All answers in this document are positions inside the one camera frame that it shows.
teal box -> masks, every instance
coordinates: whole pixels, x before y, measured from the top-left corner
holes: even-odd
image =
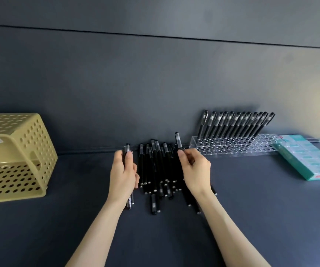
[[[280,136],[278,152],[306,179],[320,180],[320,149],[301,135]]]

fingernail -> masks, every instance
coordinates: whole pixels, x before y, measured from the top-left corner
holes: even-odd
[[[177,150],[177,154],[178,156],[183,156],[184,155],[184,151],[182,151],[181,149]]]

hand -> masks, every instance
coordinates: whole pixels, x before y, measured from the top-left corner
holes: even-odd
[[[198,199],[211,192],[210,162],[197,149],[178,150],[184,181],[192,195]]]
[[[133,153],[127,152],[122,161],[122,151],[114,153],[112,170],[110,171],[108,202],[116,202],[124,207],[134,188],[138,188],[139,175],[133,163]]]

person's right arm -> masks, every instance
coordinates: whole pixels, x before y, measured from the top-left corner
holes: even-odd
[[[220,205],[210,188],[210,162],[196,149],[179,150],[184,180],[208,221],[228,267],[270,266]]]

yellow plastic basket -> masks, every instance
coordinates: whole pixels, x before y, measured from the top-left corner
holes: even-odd
[[[0,113],[0,202],[45,196],[57,155],[37,113]]]

